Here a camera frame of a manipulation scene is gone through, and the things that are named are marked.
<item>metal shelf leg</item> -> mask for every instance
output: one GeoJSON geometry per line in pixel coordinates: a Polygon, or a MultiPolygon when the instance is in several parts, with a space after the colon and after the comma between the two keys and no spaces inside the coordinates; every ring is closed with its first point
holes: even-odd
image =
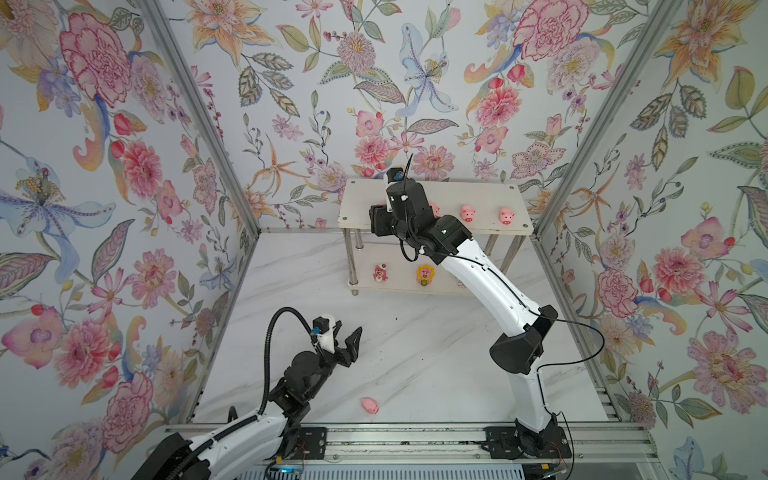
{"type": "MultiPolygon", "coordinates": [[[[344,234],[344,245],[346,246],[346,265],[349,268],[349,285],[355,286],[357,285],[357,270],[355,270],[355,255],[352,252],[352,236],[349,234],[349,228],[343,228],[342,233],[344,234]]],[[[357,294],[358,290],[353,289],[352,295],[357,294]]]]}

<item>pink carnation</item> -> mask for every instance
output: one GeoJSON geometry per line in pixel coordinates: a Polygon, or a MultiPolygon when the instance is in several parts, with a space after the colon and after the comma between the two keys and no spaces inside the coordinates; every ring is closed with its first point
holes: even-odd
{"type": "Polygon", "coordinates": [[[143,141],[130,142],[123,153],[123,176],[139,198],[153,197],[163,181],[160,157],[154,148],[143,141]]]}
{"type": "Polygon", "coordinates": [[[600,301],[615,316],[627,318],[637,310],[634,302],[637,289],[632,285],[632,279],[619,270],[609,268],[598,277],[598,292],[600,301]]]}
{"type": "Polygon", "coordinates": [[[152,394],[152,381],[141,372],[134,374],[130,382],[118,384],[101,422],[107,450],[120,453],[138,436],[149,418],[152,394]]]}
{"type": "Polygon", "coordinates": [[[73,389],[80,381],[88,383],[96,378],[107,362],[111,346],[103,323],[86,319],[80,325],[73,325],[61,343],[63,353],[56,356],[59,384],[73,389]]]}
{"type": "Polygon", "coordinates": [[[482,99],[478,106],[477,119],[483,127],[507,123],[520,110],[518,91],[512,87],[495,88],[482,99]]]}
{"type": "Polygon", "coordinates": [[[389,155],[389,145],[383,137],[365,137],[355,148],[355,156],[364,164],[376,165],[389,155]]]}
{"type": "Polygon", "coordinates": [[[689,293],[704,281],[704,265],[682,247],[662,249],[656,255],[654,273],[672,293],[689,293]]]}
{"type": "Polygon", "coordinates": [[[522,45],[522,58],[550,57],[576,39],[588,15],[582,0],[534,0],[525,9],[512,45],[522,45]]]}
{"type": "Polygon", "coordinates": [[[69,15],[69,30],[59,35],[61,54],[80,89],[110,107],[131,88],[131,63],[118,34],[89,13],[69,15]]]}

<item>shelf top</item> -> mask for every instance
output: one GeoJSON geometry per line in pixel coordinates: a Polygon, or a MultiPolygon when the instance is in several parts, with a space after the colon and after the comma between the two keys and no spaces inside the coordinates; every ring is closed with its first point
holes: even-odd
{"type": "MultiPolygon", "coordinates": [[[[533,223],[525,208],[520,190],[515,185],[473,184],[469,182],[420,182],[430,202],[440,207],[441,215],[459,215],[468,204],[475,209],[475,219],[463,224],[471,232],[491,235],[531,235],[533,223]],[[498,219],[503,207],[509,207],[515,218],[509,225],[498,219]]],[[[386,180],[356,178],[347,180],[339,210],[339,228],[356,228],[370,231],[368,214],[371,205],[386,202],[386,180]]]]}

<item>lower shelf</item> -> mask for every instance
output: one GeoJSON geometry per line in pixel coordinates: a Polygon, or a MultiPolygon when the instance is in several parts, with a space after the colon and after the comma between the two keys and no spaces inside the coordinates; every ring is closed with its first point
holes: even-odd
{"type": "MultiPolygon", "coordinates": [[[[351,290],[375,290],[399,293],[438,293],[447,295],[472,296],[472,292],[458,285],[458,279],[435,265],[426,255],[419,255],[415,262],[409,262],[402,256],[399,244],[364,243],[362,250],[353,248],[357,285],[349,285],[351,290]],[[386,264],[387,280],[376,282],[373,271],[376,265],[386,264]],[[435,269],[435,276],[427,286],[422,286],[416,277],[421,265],[435,269]]],[[[406,245],[406,253],[413,256],[413,249],[406,245]]]]}

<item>black cable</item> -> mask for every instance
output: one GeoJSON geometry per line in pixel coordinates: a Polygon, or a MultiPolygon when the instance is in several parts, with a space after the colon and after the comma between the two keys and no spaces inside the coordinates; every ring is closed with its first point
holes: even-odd
{"type": "Polygon", "coordinates": [[[307,324],[304,317],[301,316],[301,313],[299,313],[299,311],[295,308],[284,306],[280,310],[277,310],[274,315],[272,315],[270,325],[266,328],[266,339],[264,340],[264,394],[261,397],[261,407],[259,407],[258,413],[259,415],[264,414],[264,410],[266,410],[267,397],[270,394],[270,346],[272,344],[272,330],[275,328],[277,319],[280,318],[280,315],[283,315],[285,312],[291,312],[293,315],[295,315],[301,324],[304,325],[306,332],[312,336],[312,329],[310,329],[309,324],[307,324]]]}

